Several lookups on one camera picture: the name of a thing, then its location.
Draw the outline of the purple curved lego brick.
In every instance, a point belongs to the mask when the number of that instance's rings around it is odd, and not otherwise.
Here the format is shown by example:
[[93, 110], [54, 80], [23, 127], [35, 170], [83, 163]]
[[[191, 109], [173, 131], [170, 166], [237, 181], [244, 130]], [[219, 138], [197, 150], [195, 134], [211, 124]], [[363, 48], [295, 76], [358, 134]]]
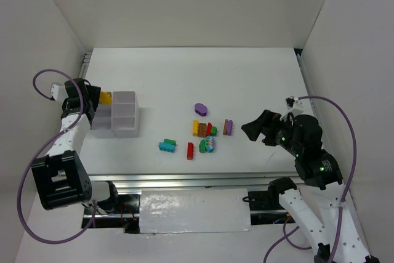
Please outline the purple curved lego brick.
[[233, 129], [233, 121], [228, 120], [226, 126], [226, 135], [230, 136], [232, 134], [232, 129]]

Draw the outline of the yellow rounded lego brick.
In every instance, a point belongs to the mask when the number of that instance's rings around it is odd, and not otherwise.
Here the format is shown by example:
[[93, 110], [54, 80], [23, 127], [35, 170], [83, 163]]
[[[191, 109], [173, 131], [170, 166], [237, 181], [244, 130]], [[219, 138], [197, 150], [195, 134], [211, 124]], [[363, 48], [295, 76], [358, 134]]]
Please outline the yellow rounded lego brick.
[[111, 92], [101, 91], [99, 96], [99, 103], [102, 105], [111, 105], [112, 103]]

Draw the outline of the thin brown lego plate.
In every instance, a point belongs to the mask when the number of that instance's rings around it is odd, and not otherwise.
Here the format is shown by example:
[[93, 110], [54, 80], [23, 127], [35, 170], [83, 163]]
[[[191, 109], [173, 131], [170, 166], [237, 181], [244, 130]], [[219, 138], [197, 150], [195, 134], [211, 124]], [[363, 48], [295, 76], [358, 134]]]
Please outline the thin brown lego plate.
[[228, 126], [228, 120], [225, 119], [224, 126], [223, 126], [223, 135], [227, 135], [227, 126]]

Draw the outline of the purple rounded lego brick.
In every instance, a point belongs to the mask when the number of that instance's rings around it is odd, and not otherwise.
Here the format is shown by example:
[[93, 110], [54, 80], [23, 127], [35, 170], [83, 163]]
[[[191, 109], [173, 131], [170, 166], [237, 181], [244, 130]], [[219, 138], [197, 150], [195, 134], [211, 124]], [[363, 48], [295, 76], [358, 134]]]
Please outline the purple rounded lego brick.
[[207, 106], [202, 103], [196, 103], [194, 106], [195, 113], [199, 116], [206, 116], [207, 115]]

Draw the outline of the yellow rectangular lego brick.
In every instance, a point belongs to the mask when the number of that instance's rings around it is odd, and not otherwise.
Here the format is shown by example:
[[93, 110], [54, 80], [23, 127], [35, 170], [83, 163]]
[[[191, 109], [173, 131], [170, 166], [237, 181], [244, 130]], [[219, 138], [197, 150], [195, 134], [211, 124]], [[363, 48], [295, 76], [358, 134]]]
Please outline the yellow rectangular lego brick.
[[193, 136], [198, 136], [199, 135], [199, 121], [198, 120], [194, 120], [193, 121], [193, 130], [192, 130], [192, 134]]

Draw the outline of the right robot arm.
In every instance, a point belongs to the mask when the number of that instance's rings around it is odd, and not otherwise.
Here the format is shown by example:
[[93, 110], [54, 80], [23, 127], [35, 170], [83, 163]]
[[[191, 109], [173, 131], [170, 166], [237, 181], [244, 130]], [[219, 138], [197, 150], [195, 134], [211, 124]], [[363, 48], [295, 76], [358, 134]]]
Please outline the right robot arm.
[[288, 177], [270, 182], [268, 191], [303, 232], [314, 252], [314, 262], [378, 262], [363, 244], [348, 205], [336, 159], [322, 148], [323, 130], [310, 115], [265, 110], [256, 120], [242, 125], [249, 140], [264, 135], [267, 146], [280, 146], [295, 158], [295, 168], [314, 196], [320, 212], [317, 217], [303, 201], [295, 183]]

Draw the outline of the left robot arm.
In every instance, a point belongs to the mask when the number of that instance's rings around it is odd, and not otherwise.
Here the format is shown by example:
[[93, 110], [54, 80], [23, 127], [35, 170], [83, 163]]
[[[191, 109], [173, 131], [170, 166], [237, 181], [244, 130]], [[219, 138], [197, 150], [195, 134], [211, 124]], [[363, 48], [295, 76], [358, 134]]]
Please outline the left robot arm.
[[83, 78], [52, 85], [52, 98], [62, 103], [62, 134], [31, 166], [41, 204], [46, 210], [93, 201], [107, 214], [117, 208], [118, 193], [113, 183], [91, 181], [79, 157], [99, 105], [100, 91], [100, 87]]

